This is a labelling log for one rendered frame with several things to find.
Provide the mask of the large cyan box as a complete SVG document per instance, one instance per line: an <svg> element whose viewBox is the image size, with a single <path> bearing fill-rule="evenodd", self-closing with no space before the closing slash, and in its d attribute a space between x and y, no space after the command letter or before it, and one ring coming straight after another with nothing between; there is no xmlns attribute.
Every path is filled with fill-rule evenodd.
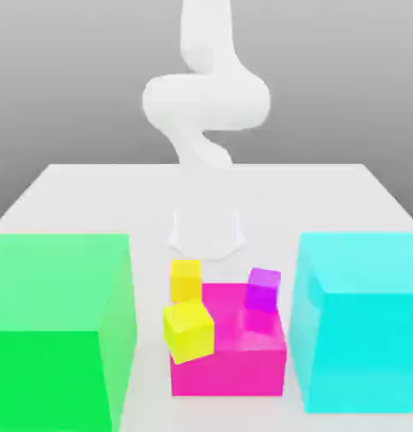
<svg viewBox="0 0 413 432"><path fill-rule="evenodd" d="M289 347L308 413L413 413L413 234L304 232Z"/></svg>

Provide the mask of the large pink box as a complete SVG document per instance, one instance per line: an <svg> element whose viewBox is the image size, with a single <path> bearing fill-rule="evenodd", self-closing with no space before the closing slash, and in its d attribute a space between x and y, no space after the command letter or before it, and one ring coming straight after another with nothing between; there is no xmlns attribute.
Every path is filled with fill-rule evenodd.
<svg viewBox="0 0 413 432"><path fill-rule="evenodd" d="M202 302L215 323L214 354L170 363L175 397L279 397L287 344L278 311L247 309L244 283L204 283Z"/></svg>

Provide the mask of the small purple cube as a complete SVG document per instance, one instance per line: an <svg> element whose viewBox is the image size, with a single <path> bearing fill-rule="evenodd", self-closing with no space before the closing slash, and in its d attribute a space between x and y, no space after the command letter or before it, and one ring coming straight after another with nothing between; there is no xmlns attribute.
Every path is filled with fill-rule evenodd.
<svg viewBox="0 0 413 432"><path fill-rule="evenodd" d="M247 309L274 313L281 284L281 272L253 267L249 273L244 305Z"/></svg>

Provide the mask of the small yellow cube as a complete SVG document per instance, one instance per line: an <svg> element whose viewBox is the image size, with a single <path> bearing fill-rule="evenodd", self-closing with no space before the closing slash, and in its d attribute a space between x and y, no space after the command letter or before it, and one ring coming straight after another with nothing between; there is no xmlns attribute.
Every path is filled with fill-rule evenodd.
<svg viewBox="0 0 413 432"><path fill-rule="evenodd" d="M176 365L214 353L215 324L200 299L163 309L164 340Z"/></svg>

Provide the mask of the small orange cube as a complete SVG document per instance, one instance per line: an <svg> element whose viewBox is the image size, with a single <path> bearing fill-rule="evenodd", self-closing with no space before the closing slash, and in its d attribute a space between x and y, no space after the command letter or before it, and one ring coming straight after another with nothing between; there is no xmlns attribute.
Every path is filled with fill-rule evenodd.
<svg viewBox="0 0 413 432"><path fill-rule="evenodd" d="M175 259L170 263L170 299L174 303L201 299L201 261Z"/></svg>

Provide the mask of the large green box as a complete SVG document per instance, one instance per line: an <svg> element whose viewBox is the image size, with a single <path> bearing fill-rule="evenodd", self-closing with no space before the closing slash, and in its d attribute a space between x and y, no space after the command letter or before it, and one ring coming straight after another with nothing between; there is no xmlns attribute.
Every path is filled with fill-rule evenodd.
<svg viewBox="0 0 413 432"><path fill-rule="evenodd" d="M0 432L119 432L136 344L126 235L0 234Z"/></svg>

